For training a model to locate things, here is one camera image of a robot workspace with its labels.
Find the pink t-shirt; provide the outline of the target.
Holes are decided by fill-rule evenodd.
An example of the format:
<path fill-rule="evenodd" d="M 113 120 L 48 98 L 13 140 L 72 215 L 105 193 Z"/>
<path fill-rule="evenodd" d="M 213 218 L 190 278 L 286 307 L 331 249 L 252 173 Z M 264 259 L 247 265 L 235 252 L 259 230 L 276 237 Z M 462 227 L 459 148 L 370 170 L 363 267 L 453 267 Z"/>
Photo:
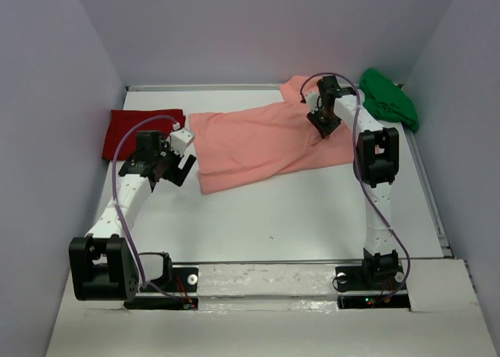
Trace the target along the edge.
<path fill-rule="evenodd" d="M 349 164 L 352 132 L 341 124 L 321 138 L 307 120 L 300 96 L 316 90 L 316 79 L 293 76 L 280 86 L 282 102 L 237 112 L 189 116 L 195 133 L 198 180 L 209 195 L 275 175 Z"/>

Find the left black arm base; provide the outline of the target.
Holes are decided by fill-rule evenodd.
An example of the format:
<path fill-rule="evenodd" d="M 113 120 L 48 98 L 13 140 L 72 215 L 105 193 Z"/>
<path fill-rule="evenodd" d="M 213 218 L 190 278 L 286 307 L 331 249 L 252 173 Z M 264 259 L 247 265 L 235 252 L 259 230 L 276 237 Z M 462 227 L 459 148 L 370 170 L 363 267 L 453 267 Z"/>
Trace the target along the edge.
<path fill-rule="evenodd" d="M 197 266 L 174 266 L 170 282 L 157 280 L 124 302 L 128 310 L 195 311 L 198 309 Z"/>

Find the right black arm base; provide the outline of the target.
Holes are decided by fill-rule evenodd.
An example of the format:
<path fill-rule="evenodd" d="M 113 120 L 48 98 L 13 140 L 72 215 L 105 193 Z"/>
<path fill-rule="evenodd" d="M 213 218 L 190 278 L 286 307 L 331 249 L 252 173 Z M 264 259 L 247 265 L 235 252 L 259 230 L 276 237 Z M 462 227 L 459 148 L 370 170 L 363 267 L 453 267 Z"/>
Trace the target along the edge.
<path fill-rule="evenodd" d="M 335 268 L 332 287 L 337 292 L 337 307 L 350 309 L 410 309 L 403 269 L 397 273 L 383 275 L 369 282 L 361 266 L 339 266 Z"/>

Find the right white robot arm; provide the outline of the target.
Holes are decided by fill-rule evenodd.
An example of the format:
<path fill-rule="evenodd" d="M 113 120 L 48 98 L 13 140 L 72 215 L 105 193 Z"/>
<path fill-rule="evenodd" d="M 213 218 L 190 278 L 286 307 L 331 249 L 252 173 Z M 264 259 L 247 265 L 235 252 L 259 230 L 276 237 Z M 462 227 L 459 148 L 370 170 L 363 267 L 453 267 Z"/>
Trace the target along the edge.
<path fill-rule="evenodd" d="M 336 269 L 337 291 L 393 291 L 403 274 L 398 238 L 390 223 L 391 189 L 399 171 L 399 132 L 379 123 L 364 107 L 353 83 L 338 73 L 317 73 L 316 91 L 300 91 L 309 122 L 326 139 L 345 124 L 351 133 L 353 172 L 365 198 L 366 240 L 362 262 Z"/>

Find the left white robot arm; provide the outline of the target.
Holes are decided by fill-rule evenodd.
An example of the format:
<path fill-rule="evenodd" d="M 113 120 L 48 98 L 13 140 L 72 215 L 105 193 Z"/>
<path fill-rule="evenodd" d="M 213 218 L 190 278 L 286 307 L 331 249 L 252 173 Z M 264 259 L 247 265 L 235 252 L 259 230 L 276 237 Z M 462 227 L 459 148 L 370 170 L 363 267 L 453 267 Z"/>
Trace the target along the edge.
<path fill-rule="evenodd" d="M 161 263 L 145 272 L 132 228 L 145 201 L 161 180 L 178 187 L 186 180 L 194 155 L 187 155 L 195 134 L 180 128 L 136 133 L 135 149 L 121 167 L 112 168 L 112 197 L 93 227 L 69 245 L 73 290 L 80 301 L 131 301 L 140 290 L 165 293 L 172 284 L 173 263 L 161 252 Z"/>

